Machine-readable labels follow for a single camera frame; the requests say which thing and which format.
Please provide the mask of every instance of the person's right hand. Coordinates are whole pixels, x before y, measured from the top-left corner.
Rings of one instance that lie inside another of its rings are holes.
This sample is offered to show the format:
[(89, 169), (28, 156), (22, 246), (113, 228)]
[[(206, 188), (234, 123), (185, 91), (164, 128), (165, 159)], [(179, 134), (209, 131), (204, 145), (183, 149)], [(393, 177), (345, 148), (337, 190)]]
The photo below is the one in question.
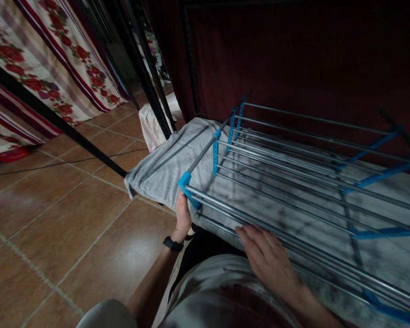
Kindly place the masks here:
[(292, 304), (304, 289), (282, 243), (272, 233), (252, 225), (237, 227), (252, 271), (275, 297)]

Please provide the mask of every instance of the drying rack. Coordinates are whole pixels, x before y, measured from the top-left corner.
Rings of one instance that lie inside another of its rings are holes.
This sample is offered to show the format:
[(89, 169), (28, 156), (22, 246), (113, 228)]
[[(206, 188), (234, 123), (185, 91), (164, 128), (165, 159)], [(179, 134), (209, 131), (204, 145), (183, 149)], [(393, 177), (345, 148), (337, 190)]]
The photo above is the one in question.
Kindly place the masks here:
[[(209, 206), (212, 209), (218, 211), (220, 214), (223, 214), (226, 217), (229, 217), (236, 221), (241, 225), (247, 224), (256, 224), (259, 225), (280, 238), (282, 244), (288, 250), (298, 254), (307, 260), (320, 265), (327, 271), (334, 273), (336, 275), (340, 275), (344, 280), (350, 282), (350, 285), (359, 286), (361, 290), (357, 290), (356, 288), (351, 288), (348, 286), (342, 286), (336, 282), (329, 280), (328, 278), (314, 272), (310, 268), (303, 266), (295, 261), (292, 261), (293, 265), (297, 270), (303, 271), (307, 274), (313, 275), (318, 279), (322, 280), (337, 288), (348, 295), (351, 295), (357, 299), (359, 299), (364, 304), (368, 305), (369, 307), (389, 315), (395, 319), (400, 321), (406, 322), (410, 324), (410, 293), (406, 292), (391, 283), (388, 283), (369, 272), (364, 270), (363, 262), (361, 259), (361, 254), (359, 250), (359, 241), (364, 239), (375, 239), (375, 238), (399, 238), (399, 237), (407, 237), (410, 236), (410, 225), (406, 225), (401, 223), (398, 220), (391, 219), (384, 215), (372, 212), (368, 209), (363, 207), (351, 204), (347, 202), (346, 195), (351, 192), (358, 192), (362, 193), (379, 200), (391, 203), (395, 206), (400, 206), (405, 209), (410, 210), (410, 204), (405, 203), (400, 200), (393, 199), (391, 197), (378, 194), (376, 192), (370, 191), (365, 189), (366, 186), (380, 181), (382, 179), (386, 179), (394, 174), (404, 172), (410, 169), (410, 156), (408, 158), (402, 158), (395, 155), (383, 153), (377, 150), (378, 147), (385, 144), (386, 142), (396, 138), (398, 136), (402, 137), (410, 146), (410, 137), (404, 131), (404, 129), (396, 124), (396, 122), (387, 115), (386, 112), (380, 111), (381, 115), (390, 123), (391, 128), (389, 131), (380, 131), (372, 128), (366, 128), (361, 126), (356, 126), (347, 123), (335, 122), (323, 118), (317, 118), (313, 116), (292, 113), (288, 111), (283, 111), (280, 109), (269, 108), (265, 106), (259, 106), (253, 103), (247, 102), (247, 96), (244, 96), (241, 102), (231, 111), (228, 118), (222, 123), (220, 128), (216, 131), (213, 135), (211, 140), (205, 146), (205, 148), (201, 151), (199, 156), (195, 159), (195, 161), (191, 164), (189, 169), (183, 174), (181, 179), (179, 180), (178, 184), (181, 189), (184, 191), (185, 195), (189, 198), (192, 205), (199, 210), (201, 206)], [(322, 121), (330, 124), (335, 124), (339, 126), (344, 126), (347, 128), (353, 128), (358, 130), (364, 130), (371, 133), (375, 133), (380, 135), (378, 141), (373, 143), (370, 146), (363, 146), (355, 143), (351, 143), (344, 140), (339, 140), (335, 138), (330, 138), (327, 136), (314, 134), (306, 131), (296, 130), (293, 128), (289, 128), (286, 126), (282, 126), (279, 124), (274, 124), (266, 121), (260, 121), (257, 119), (252, 119), (249, 117), (243, 116), (243, 111), (245, 106), (251, 106), (255, 108), (260, 108), (262, 110), (273, 111), (303, 118), (308, 118), (311, 120)], [(356, 149), (359, 152), (349, 158), (344, 157), (339, 154), (335, 154), (332, 152), (327, 152), (324, 149), (317, 149), (314, 147), (307, 147), (304, 144), (290, 142), (283, 139), (278, 139), (273, 136), (254, 131), (251, 129), (246, 129), (242, 127), (241, 122), (253, 122), (260, 125), (264, 125), (270, 128), (276, 128), (278, 130), (283, 130), (286, 132), (296, 133), (299, 135), (303, 135), (305, 137), (311, 137), (314, 139), (319, 139), (331, 144), (338, 144), (341, 146), (349, 147), (352, 149)], [(220, 140), (220, 135), (222, 129), (230, 123), (229, 135), (228, 135), (228, 142), (225, 143)], [(239, 140), (248, 141), (247, 143), (242, 143)], [(219, 153), (219, 145), (226, 146), (225, 154), (222, 155)], [(213, 147), (213, 176), (210, 179), (208, 185), (206, 186), (204, 191), (198, 190), (192, 186), (190, 186), (191, 180), (191, 173), (197, 166), (197, 164), (201, 161), (204, 157), (205, 153), (208, 151), (210, 147)], [(289, 156), (283, 156), (278, 154), (277, 152), (282, 154), (288, 154)], [(228, 155), (230, 152), (233, 152), (239, 156), (254, 160), (256, 162), (266, 164), (269, 167), (276, 169), (278, 172), (283, 171), (288, 174), (294, 175), (300, 179), (310, 181), (310, 183), (316, 183), (326, 188), (331, 188), (336, 190), (340, 194), (340, 199), (335, 198), (331, 195), (327, 195), (321, 191), (315, 190), (313, 188), (309, 188), (305, 185), (298, 184), (294, 181), (287, 180), (277, 174), (271, 174), (268, 171), (261, 170), (257, 167), (250, 166), (246, 163), (241, 161), (235, 160), (230, 158)], [(364, 155), (371, 153), (376, 154), (379, 156), (385, 156), (391, 159), (395, 159), (399, 161), (400, 164), (387, 168), (383, 171), (378, 171), (368, 166), (364, 166), (362, 164), (357, 163), (357, 161), (362, 158)], [(248, 175), (239, 173), (235, 170), (232, 170), (228, 167), (225, 167), (224, 161), (228, 161), (230, 163), (236, 164), (238, 167), (245, 168), (256, 172), (257, 174), (260, 173), (262, 176), (266, 176), (269, 179), (277, 180), (281, 183), (284, 183), (288, 186), (293, 188), (299, 189), (304, 192), (308, 192), (320, 199), (329, 200), (331, 202), (335, 202), (340, 204), (344, 208), (345, 215), (336, 213), (329, 208), (323, 207), (320, 202), (311, 202), (309, 200), (303, 199), (296, 195), (286, 192), (285, 190), (280, 190), (275, 188), (274, 186), (268, 185), (262, 181), (258, 181)], [(323, 169), (318, 165), (314, 165), (313, 163), (322, 163), (323, 165), (329, 166), (330, 170)], [(359, 168), (361, 170), (367, 171), (370, 175), (363, 179), (363, 180), (356, 180), (352, 177), (348, 177), (343, 175), (341, 172), (346, 166), (353, 166)], [(272, 193), (265, 193), (263, 191), (257, 190), (248, 184), (244, 184), (243, 182), (232, 179), (231, 177), (220, 173), (220, 170), (224, 170), (226, 172), (230, 172), (246, 181), (254, 182), (258, 185), (264, 186), (272, 191)], [(236, 208), (227, 204), (220, 199), (217, 199), (210, 194), (208, 191), (210, 189), (211, 184), (213, 183), (216, 177), (220, 177), (226, 180), (229, 180), (235, 184), (241, 185), (244, 188), (250, 189), (256, 193), (259, 193), (279, 204), (288, 206), (293, 210), (300, 211), (314, 219), (317, 219), (325, 224), (328, 224), (338, 230), (342, 231), (343, 233), (347, 233), (350, 236), (351, 246), (354, 251), (354, 260), (356, 266), (343, 261), (342, 259), (329, 254), (314, 245), (311, 245), (301, 239), (298, 239), (295, 236), (288, 234), (287, 232), (280, 230), (279, 228), (272, 226), (261, 219), (254, 217), (246, 212), (243, 209)], [(294, 200), (297, 200), (301, 203), (309, 205), (317, 210), (321, 210), (329, 215), (333, 215), (340, 219), (343, 219), (346, 222), (346, 227), (336, 224), (335, 222), (331, 222), (320, 215), (314, 214), (310, 211), (305, 209), (299, 208), (293, 204), (290, 204), (282, 199), (279, 198), (278, 195), (284, 195), (286, 197), (290, 197)], [(389, 224), (391, 227), (384, 228), (384, 229), (375, 229), (370, 225), (365, 224), (364, 222), (360, 222), (351, 218), (349, 210), (358, 211), (360, 213), (364, 213), (366, 215), (371, 216), (381, 222)], [(217, 226), (225, 230), (226, 232), (237, 236), (237, 234), (230, 228), (226, 227), (225, 225), (209, 218), (199, 212), (196, 212), (196, 215), (201, 219)], [(388, 304), (386, 305), (380, 301), (383, 299), (387, 301)]]

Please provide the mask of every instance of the tiled floor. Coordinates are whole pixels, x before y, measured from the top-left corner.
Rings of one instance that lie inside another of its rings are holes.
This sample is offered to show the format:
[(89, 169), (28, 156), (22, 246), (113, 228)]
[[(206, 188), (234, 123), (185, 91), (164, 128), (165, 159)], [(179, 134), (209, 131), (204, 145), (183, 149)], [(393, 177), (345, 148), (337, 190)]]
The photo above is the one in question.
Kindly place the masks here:
[[(136, 96), (140, 106), (145, 97)], [(130, 170), (149, 154), (126, 104), (77, 130)], [(65, 135), (0, 174), (92, 157)], [(97, 159), (0, 176), (0, 327), (75, 327), (99, 301), (126, 301), (152, 265), (174, 213)]]

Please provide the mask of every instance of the gray shorts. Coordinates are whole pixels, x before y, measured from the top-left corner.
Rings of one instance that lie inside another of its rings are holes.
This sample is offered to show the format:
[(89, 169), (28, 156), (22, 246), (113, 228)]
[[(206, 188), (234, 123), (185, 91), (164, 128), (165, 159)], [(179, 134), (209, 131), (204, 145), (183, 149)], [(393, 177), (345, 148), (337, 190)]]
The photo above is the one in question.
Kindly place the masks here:
[(100, 302), (88, 311), (77, 328), (137, 328), (137, 322), (126, 306), (115, 299)]

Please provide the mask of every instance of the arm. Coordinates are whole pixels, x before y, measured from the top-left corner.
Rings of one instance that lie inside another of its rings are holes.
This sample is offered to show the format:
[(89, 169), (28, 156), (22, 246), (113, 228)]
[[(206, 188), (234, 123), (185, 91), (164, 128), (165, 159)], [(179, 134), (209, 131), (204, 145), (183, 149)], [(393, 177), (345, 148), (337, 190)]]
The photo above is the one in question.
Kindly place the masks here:
[[(171, 239), (182, 244), (191, 227), (187, 198), (182, 192), (178, 196), (175, 207), (177, 222)], [(149, 272), (126, 304), (128, 310), (137, 320), (138, 327), (152, 326), (177, 258), (177, 252), (164, 246)]]
[(270, 232), (253, 226), (237, 227), (252, 271), (277, 298), (282, 299), (304, 327), (343, 328), (343, 325), (299, 280), (281, 242)]

